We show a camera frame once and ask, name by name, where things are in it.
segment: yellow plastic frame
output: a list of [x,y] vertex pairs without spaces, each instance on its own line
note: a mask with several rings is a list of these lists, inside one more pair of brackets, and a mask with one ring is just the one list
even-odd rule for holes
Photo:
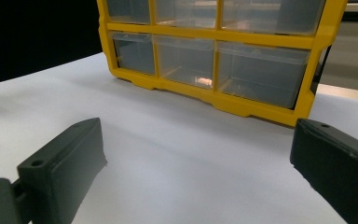
[[[289,126],[295,126],[297,119],[307,118],[310,114],[310,109],[315,98],[315,95],[310,90],[312,79],[322,51],[332,45],[335,40],[342,15],[347,5],[347,0],[325,1],[324,11],[315,35],[264,35],[222,30],[220,29],[220,22],[222,18],[223,0],[217,0],[217,20],[215,29],[182,28],[156,25],[154,17],[154,0],[149,0],[150,24],[143,25],[112,22],[107,10],[106,0],[97,0],[97,3],[100,12],[99,33],[103,46],[103,53],[106,55],[109,70],[114,76],[127,79],[134,85],[149,90],[161,89],[195,97],[201,101],[212,104],[219,110],[238,116],[248,117],[253,115]],[[216,81],[218,71],[217,60],[219,57],[217,51],[214,53],[213,87],[210,90],[160,77],[158,73],[157,47],[155,44],[153,44],[156,71],[155,76],[119,68],[117,66],[114,42],[109,36],[109,32],[111,31],[206,38],[272,47],[310,49],[310,58],[298,93],[296,106],[294,109],[287,109],[219,92],[217,90]]]

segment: transparent drawer front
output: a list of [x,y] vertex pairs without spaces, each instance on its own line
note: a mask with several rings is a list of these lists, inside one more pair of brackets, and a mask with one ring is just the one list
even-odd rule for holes
[[158,25],[214,28],[216,0],[156,0]]
[[149,24],[148,0],[106,0],[112,21]]
[[213,40],[155,35],[159,73],[170,80],[212,87]]
[[118,67],[155,74],[151,35],[133,33],[111,33],[115,42]]
[[219,90],[243,98],[291,108],[310,52],[218,42]]
[[224,0],[222,28],[251,33],[313,35],[325,0]]

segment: white tabletop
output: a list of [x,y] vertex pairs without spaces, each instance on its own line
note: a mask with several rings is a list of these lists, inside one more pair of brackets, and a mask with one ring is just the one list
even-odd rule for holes
[[[290,164],[293,129],[135,87],[103,54],[0,83],[0,177],[94,117],[109,163],[74,223],[344,223]],[[318,93],[310,119],[358,138],[358,100]]]

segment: storage organizer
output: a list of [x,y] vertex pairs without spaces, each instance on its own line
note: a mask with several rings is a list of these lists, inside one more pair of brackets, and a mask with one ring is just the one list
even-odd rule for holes
[[294,126],[346,0],[97,0],[116,77]]

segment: dark background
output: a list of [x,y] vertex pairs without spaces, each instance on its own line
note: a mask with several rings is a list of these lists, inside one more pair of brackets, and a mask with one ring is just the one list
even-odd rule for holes
[[101,52],[98,18],[96,0],[0,0],[0,81]]

